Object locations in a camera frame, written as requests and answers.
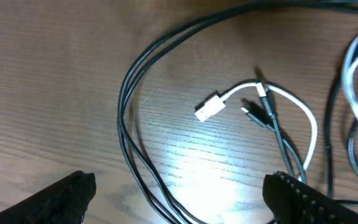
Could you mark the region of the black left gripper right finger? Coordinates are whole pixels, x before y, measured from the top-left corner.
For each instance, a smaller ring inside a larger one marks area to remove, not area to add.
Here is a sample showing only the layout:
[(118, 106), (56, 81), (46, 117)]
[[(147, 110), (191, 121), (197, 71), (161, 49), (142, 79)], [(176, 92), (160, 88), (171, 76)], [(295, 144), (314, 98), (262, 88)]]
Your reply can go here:
[(331, 199), (284, 172), (264, 177), (262, 195), (274, 223), (358, 224), (358, 213), (347, 208), (358, 201)]

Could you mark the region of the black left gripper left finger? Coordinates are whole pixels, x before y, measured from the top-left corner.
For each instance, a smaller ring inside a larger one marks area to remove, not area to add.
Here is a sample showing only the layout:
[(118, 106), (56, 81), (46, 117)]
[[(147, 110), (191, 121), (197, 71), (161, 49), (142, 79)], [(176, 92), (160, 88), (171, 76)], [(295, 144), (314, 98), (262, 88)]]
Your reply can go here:
[(95, 175), (78, 170), (1, 211), (0, 224), (82, 224), (95, 194)]

